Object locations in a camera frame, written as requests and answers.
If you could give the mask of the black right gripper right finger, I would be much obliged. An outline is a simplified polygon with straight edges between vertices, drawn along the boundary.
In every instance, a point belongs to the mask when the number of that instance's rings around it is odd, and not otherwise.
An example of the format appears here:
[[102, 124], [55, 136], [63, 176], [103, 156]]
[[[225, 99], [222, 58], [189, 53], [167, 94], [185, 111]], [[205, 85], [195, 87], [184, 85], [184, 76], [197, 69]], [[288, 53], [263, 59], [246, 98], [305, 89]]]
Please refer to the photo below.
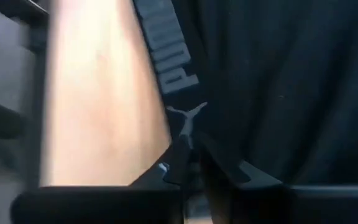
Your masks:
[[214, 224], [358, 224], [358, 185], [287, 185], [199, 138]]

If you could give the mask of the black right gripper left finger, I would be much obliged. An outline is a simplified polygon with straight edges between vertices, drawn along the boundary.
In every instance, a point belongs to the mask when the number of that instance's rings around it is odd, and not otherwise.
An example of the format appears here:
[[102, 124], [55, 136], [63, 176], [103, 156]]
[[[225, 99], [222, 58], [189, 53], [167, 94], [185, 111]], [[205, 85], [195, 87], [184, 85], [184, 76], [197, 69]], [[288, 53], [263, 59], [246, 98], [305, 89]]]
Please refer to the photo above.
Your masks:
[[11, 204], [12, 224], [183, 224], [191, 149], [175, 141], [133, 184], [42, 187]]

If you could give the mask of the black aluminium table frame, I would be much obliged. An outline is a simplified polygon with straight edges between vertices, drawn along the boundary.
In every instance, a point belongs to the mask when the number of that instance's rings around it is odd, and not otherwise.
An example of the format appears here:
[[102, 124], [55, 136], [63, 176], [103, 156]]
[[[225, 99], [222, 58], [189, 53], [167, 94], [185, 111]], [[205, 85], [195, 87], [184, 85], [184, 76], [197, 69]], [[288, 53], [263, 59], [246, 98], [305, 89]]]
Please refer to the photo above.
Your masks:
[[47, 0], [0, 0], [0, 177], [38, 187]]

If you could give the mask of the black garment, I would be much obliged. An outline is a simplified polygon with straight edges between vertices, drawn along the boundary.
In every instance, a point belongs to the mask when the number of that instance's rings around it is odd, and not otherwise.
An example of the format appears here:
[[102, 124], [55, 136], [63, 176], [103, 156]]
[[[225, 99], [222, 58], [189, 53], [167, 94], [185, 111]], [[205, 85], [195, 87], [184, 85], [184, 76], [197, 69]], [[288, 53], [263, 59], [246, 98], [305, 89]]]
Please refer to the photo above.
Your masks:
[[358, 0], [133, 0], [170, 134], [289, 184], [358, 184]]

